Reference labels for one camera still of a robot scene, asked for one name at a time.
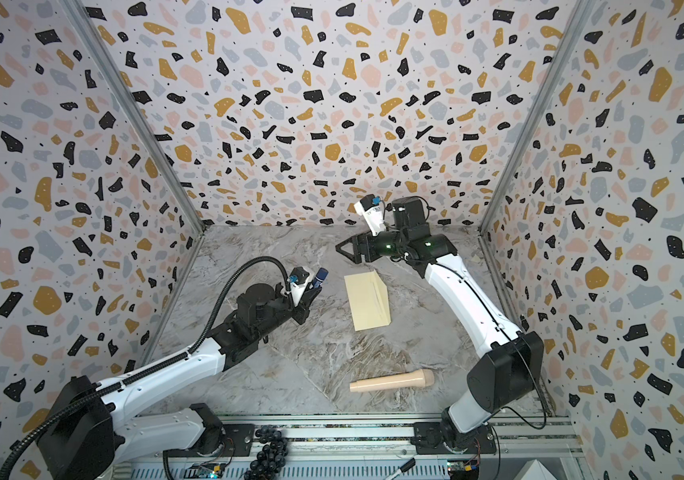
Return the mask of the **blue white glue stick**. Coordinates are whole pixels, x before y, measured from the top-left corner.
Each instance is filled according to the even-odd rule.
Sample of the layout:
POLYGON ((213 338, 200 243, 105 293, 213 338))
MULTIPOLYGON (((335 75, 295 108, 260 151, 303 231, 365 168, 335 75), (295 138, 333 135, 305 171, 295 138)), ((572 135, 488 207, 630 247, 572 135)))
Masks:
POLYGON ((311 288, 312 288, 312 289, 319 289, 319 288, 321 288, 321 287, 322 287, 322 284, 323 284, 323 282, 326 280, 327 276, 328 276, 328 270, 325 269, 325 268, 320 268, 320 269, 317 271, 317 273, 316 273, 314 279, 313 279, 312 282, 311 282, 311 288))

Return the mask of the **cream paper envelope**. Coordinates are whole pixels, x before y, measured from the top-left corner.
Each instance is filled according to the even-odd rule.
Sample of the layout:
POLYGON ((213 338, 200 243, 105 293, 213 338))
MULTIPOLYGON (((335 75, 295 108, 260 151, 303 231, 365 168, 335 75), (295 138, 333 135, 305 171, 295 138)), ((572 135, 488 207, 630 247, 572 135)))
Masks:
POLYGON ((347 275, 344 280, 356 331, 391 324, 387 286, 377 272, 347 275))

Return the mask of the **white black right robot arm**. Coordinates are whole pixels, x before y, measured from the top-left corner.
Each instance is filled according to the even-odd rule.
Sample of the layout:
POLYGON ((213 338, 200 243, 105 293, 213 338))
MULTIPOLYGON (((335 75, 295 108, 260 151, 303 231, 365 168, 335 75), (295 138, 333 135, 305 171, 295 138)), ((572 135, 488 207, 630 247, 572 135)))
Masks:
POLYGON ((346 256, 355 264, 388 258, 410 266, 448 304, 479 357, 463 395, 441 414, 442 443, 464 450, 510 403, 531 392, 544 396, 539 385, 543 340, 509 320, 472 277, 456 246, 445 235, 431 232, 421 197, 386 203, 369 194, 354 209, 369 230, 340 242, 337 252, 349 244, 352 250, 346 256))

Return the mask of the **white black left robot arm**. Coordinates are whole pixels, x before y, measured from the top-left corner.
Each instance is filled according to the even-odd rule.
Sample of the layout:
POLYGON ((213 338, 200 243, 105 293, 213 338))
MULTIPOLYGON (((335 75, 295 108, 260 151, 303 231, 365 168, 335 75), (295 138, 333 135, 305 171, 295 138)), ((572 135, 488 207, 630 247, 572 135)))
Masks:
POLYGON ((224 428, 205 404, 150 417, 143 411, 245 361, 287 321, 304 324, 321 290, 319 280, 293 283, 287 292, 254 284, 198 348, 182 349, 104 383, 87 376, 72 378, 46 418, 49 427, 36 441, 49 473, 55 479, 96 479, 117 462, 161 450, 217 450, 224 442, 224 428))

